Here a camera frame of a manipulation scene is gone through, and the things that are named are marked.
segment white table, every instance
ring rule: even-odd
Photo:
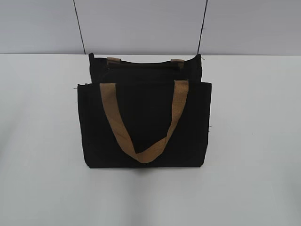
[[[88,57],[0,55],[0,225],[300,226],[301,57],[204,58],[201,168],[89,169],[73,89]]]

